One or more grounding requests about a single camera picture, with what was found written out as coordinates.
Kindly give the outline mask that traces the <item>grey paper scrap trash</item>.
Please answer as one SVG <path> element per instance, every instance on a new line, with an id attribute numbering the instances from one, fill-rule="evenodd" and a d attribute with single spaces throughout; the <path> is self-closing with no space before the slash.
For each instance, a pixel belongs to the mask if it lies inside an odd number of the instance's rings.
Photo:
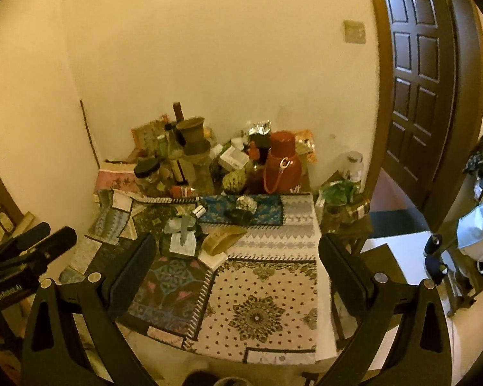
<path id="1" fill-rule="evenodd" d="M 161 251 L 186 259 L 197 257 L 200 250 L 200 229 L 197 220 L 191 215 L 170 218 L 161 235 Z"/>

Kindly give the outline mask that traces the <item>foil trash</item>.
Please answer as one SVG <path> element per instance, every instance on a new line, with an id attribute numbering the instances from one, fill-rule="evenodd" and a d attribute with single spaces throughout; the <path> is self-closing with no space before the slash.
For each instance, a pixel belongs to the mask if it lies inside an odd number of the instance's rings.
<path id="1" fill-rule="evenodd" d="M 258 208 L 258 202 L 249 195 L 242 195 L 237 198 L 235 208 L 237 210 L 249 212 L 250 214 L 255 214 Z"/>

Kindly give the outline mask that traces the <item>yellow green wrapper trash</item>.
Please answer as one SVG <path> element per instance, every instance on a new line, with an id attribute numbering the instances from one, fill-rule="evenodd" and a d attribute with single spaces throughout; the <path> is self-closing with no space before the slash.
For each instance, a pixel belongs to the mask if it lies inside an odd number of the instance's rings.
<path id="1" fill-rule="evenodd" d="M 247 232 L 248 230 L 242 226 L 212 227 L 207 230 L 206 238 L 202 242 L 202 250 L 212 256 L 225 253 Z"/>

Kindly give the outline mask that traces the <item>white plastic bag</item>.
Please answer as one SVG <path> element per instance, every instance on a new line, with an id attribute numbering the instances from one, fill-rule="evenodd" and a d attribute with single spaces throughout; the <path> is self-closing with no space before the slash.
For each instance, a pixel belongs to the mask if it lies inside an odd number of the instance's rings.
<path id="1" fill-rule="evenodd" d="M 475 262 L 483 262 L 483 203 L 458 220 L 459 250 Z"/>

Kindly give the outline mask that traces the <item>pink embroidered cloth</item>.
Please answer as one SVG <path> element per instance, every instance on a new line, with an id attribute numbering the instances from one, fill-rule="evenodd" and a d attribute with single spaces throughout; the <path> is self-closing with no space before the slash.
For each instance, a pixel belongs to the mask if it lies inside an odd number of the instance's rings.
<path id="1" fill-rule="evenodd" d="M 95 184 L 95 192 L 109 189 L 138 193 L 139 188 L 134 171 L 100 169 Z"/>

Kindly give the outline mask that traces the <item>black lid glass jar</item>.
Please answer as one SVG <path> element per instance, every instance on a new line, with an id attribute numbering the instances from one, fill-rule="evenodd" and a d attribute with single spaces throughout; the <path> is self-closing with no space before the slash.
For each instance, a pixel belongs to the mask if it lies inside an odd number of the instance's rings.
<path id="1" fill-rule="evenodd" d="M 148 197 L 159 197 L 164 187 L 159 187 L 161 179 L 159 176 L 160 162 L 157 158 L 149 158 L 140 161 L 134 168 L 137 185 L 140 191 Z"/>

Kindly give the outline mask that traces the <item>patchwork patterned tablecloth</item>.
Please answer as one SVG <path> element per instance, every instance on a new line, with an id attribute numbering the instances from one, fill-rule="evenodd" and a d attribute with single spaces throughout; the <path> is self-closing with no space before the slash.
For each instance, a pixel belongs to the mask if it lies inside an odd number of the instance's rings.
<path id="1" fill-rule="evenodd" d="M 320 267 L 320 230 L 308 194 L 256 195 L 255 214 L 237 197 L 144 198 L 119 191 L 99 196 L 99 214 L 76 247 L 62 282 L 102 270 L 141 234 L 155 258 L 120 322 L 176 349 L 237 363 L 310 365 L 337 354 L 330 279 Z M 163 253 L 168 220 L 191 215 L 201 228 L 197 257 Z M 202 250 L 207 230 L 248 232 L 225 253 Z"/>

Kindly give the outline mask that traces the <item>white lid glass jar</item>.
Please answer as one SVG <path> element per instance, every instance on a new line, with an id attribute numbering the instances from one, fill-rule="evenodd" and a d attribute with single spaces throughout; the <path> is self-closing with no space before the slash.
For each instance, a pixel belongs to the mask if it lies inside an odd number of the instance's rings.
<path id="1" fill-rule="evenodd" d="M 362 181 L 363 169 L 363 155 L 357 151 L 348 152 L 342 167 L 343 179 L 359 184 Z"/>

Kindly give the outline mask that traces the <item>colourful picture box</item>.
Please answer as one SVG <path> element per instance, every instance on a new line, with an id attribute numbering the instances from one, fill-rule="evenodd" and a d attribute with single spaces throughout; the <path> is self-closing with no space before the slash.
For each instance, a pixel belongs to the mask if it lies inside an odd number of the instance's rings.
<path id="1" fill-rule="evenodd" d="M 132 128 L 134 145 L 147 154 L 155 154 L 158 149 L 158 137 L 165 134 L 165 125 L 168 123 L 168 116 L 164 114 L 158 119 Z"/>

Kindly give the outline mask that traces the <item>red thermos jug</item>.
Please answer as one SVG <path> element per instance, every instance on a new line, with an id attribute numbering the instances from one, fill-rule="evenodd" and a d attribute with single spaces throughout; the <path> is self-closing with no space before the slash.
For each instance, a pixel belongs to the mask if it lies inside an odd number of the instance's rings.
<path id="1" fill-rule="evenodd" d="M 301 191 L 302 164 L 293 133 L 279 131 L 271 134 L 270 149 L 263 170 L 263 185 L 267 194 Z"/>

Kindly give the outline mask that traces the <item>brown ceramic vase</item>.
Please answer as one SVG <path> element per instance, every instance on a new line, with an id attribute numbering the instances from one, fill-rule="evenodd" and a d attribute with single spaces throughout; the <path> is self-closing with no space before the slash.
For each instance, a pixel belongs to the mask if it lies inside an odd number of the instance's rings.
<path id="1" fill-rule="evenodd" d="M 210 149 L 211 144 L 204 136 L 204 121 L 203 117 L 193 117 L 177 124 L 177 130 L 185 140 L 185 155 L 203 154 Z"/>

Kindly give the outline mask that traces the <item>dark wine bottle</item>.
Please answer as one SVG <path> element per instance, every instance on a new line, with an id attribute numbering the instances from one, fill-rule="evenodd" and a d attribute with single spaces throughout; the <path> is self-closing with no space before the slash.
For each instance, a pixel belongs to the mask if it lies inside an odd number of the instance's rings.
<path id="1" fill-rule="evenodd" d="M 181 122 L 184 120 L 184 114 L 182 112 L 182 107 L 179 102 L 173 103 L 173 111 L 177 122 Z"/>

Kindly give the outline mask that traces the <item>dark brown wooden door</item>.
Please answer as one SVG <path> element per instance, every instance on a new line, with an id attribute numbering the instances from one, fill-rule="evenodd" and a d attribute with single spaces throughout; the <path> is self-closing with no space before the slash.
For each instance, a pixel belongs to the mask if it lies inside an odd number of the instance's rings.
<path id="1" fill-rule="evenodd" d="M 456 80 L 448 0 L 385 0 L 393 47 L 392 117 L 383 167 L 415 205 L 444 150 Z"/>

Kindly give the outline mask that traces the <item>beige wall switch plate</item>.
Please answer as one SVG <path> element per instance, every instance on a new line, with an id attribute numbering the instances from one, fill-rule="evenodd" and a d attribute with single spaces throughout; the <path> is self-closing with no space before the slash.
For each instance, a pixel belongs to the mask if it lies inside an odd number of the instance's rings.
<path id="1" fill-rule="evenodd" d="M 344 39 L 347 44 L 365 44 L 365 24 L 360 21 L 344 20 Z"/>

